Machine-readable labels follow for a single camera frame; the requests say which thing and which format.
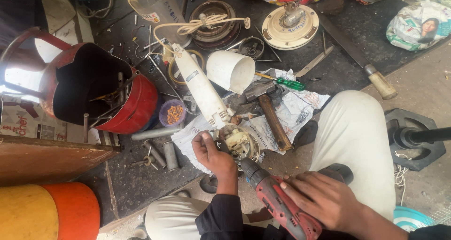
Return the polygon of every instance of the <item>red cordless drill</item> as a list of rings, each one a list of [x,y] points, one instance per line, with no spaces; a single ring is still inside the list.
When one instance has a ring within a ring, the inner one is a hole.
[[[257,197],[263,202],[272,216],[297,240],[315,240],[322,232],[320,222],[302,211],[280,188],[283,182],[272,176],[250,158],[240,161],[241,168],[255,189]],[[349,167],[334,163],[318,171],[323,175],[349,185],[354,175]]]

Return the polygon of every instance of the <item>knee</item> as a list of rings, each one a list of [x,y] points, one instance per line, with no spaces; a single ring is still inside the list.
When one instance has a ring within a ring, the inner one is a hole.
[[[358,111],[382,110],[374,97],[357,90],[346,90],[336,94],[330,104]]]

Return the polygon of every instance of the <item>green screwdriver handle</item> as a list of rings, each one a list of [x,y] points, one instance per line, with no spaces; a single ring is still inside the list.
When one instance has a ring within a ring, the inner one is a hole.
[[[300,83],[297,81],[288,81],[288,80],[283,79],[282,77],[277,78],[277,83],[283,84],[289,88],[296,89],[299,91],[302,91],[305,88],[305,84],[303,84],[303,83]]]

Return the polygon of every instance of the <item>wooden board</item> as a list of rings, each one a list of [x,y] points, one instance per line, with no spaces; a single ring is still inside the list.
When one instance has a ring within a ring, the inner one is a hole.
[[[119,148],[0,135],[0,186],[70,181]]]

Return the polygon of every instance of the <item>printed woman's face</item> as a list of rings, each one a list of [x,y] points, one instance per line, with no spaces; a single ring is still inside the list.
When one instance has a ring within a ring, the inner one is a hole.
[[[435,29],[434,21],[427,21],[423,24],[423,31],[425,32],[431,32],[434,29]]]

